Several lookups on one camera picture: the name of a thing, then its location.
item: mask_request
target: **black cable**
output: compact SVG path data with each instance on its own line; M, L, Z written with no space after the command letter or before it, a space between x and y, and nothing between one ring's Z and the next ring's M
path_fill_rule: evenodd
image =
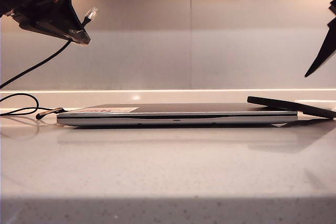
M22 108L22 109L18 109L18 110L9 111L9 112L6 112L6 113L1 113L0 116L2 116L2 115L29 115L29 114L35 113L38 110L38 108L39 108L38 100L35 96L33 96L31 94L26 94L26 93L10 94L10 95L0 99L0 102L2 102L4 100L7 100L8 98L15 97L17 95L25 95L27 97L31 97L36 102L36 106L35 107L26 107L26 108ZM30 111L30 112L26 112L26 113L16 113L15 114L15 112L22 111L22 110L28 110L28 109L34 109L34 110Z
M88 16L85 16L84 18L84 21L82 22L82 25L83 27L85 27L85 25L87 25L87 23L89 23L90 21L92 21L93 17L89 18ZM3 84L0 85L0 89L2 89L3 87L7 86L8 84L12 83L13 81L15 81L16 79L20 78L21 76L24 76L25 74L33 71L34 69L42 66L43 64L49 62L50 60L52 60L53 58L55 58L56 56L58 56L61 52L64 51L64 49L66 49L70 43L72 42L72 40L68 40L57 52L55 52L54 54L52 54L51 56L49 56L47 59L39 62L38 64L26 69L25 71L17 74L16 76L14 76L13 78L9 79L8 81L4 82ZM35 96L31 95L31 94L27 94L27 93L15 93L15 94L11 94L11 95L8 95L2 99L0 99L0 102L8 99L8 98L11 98L11 97L14 97L14 96L17 96L17 95L25 95L25 96L28 96L28 97L31 97L32 99L34 99L34 101L36 102L36 106L35 107L24 107L24 108L21 108L21 109L17 109L17 110L13 110L13 111L9 111L9 112L6 112L6 113L1 113L0 116L4 116L4 115L30 115L30 114L33 114L35 113L37 110L47 110L47 111L51 111L50 113L55 113L55 114L58 114L58 113L61 113L61 112L65 112L66 110L64 110L63 108L57 108L57 109L49 109L49 108L43 108L43 107L40 107L39 106L39 103L38 103L38 100ZM31 110L33 109L32 111L30 112L25 112L25 113L17 113L19 111L23 111L23 110ZM41 118L43 118L47 113L43 112L43 113L40 113L40 114L37 114L36 115L36 119L40 120Z
M66 49L71 43L71 40L67 41L64 46L62 46L56 53L54 53L53 55L51 55L50 57L48 57L47 59L39 62L38 64L32 66L31 68L28 68L27 70L19 73L18 75L14 76L13 78L9 79L8 81L4 82L3 84L0 85L0 89L2 89L3 87L7 86L8 84L10 84L11 82L15 81L16 79L20 78L21 76L33 71L34 69L42 66L43 64L47 63L48 61L52 60L54 57L58 56L61 52L63 52L64 49Z

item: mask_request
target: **sticker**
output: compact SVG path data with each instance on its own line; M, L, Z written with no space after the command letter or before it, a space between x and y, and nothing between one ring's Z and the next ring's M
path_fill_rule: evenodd
M139 107L109 107L109 108L85 108L85 109L80 109L80 110L74 110L71 111L70 113L127 113L131 112L133 110L138 109Z

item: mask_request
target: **cable connector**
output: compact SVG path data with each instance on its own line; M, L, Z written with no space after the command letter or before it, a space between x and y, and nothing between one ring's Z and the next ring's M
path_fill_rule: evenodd
M90 9L84 18L84 21L82 23L83 27L86 26L89 22L91 22L95 16L97 15L98 9L96 7L93 7L92 9Z

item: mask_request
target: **speckled countertop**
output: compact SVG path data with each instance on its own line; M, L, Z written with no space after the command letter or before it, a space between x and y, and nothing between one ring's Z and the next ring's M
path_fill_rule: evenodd
M55 123L1 119L1 223L336 223L335 121Z

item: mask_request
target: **gray backsplash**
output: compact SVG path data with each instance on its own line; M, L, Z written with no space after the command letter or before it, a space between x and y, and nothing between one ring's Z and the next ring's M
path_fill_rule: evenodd
M308 78L331 0L72 0L92 6L88 46L71 45L10 90L334 88L336 57ZM65 42L3 17L5 81Z

